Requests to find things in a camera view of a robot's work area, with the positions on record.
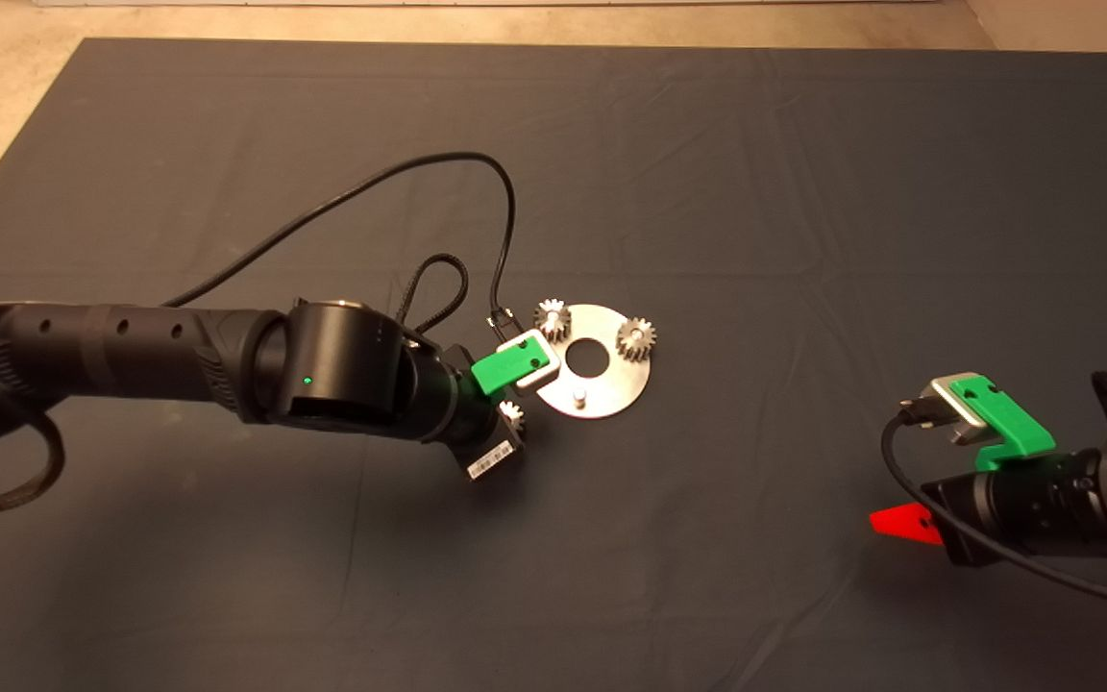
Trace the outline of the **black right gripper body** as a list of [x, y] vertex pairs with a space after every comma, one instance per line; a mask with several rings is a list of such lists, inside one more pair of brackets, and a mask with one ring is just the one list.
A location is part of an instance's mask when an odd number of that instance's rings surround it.
[[920, 490], [958, 520], [1027, 556], [1101, 559], [1107, 521], [1099, 500], [1101, 452], [1082, 450], [1016, 459]]

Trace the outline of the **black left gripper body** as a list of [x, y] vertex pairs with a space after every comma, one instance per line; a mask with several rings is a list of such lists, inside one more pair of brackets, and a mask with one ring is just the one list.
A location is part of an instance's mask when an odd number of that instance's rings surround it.
[[442, 362], [455, 374], [455, 407], [438, 441], [447, 447], [470, 482], [501, 477], [526, 458], [523, 422], [504, 412], [500, 399], [484, 393], [470, 372], [473, 359], [465, 347], [447, 347]]

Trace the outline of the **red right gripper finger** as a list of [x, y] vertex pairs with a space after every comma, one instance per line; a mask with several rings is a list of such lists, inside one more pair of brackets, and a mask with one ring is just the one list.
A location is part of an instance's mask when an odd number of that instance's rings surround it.
[[888, 507], [871, 512], [871, 529], [883, 537], [910, 540], [925, 546], [944, 546], [934, 513], [920, 503], [908, 503], [900, 507]]

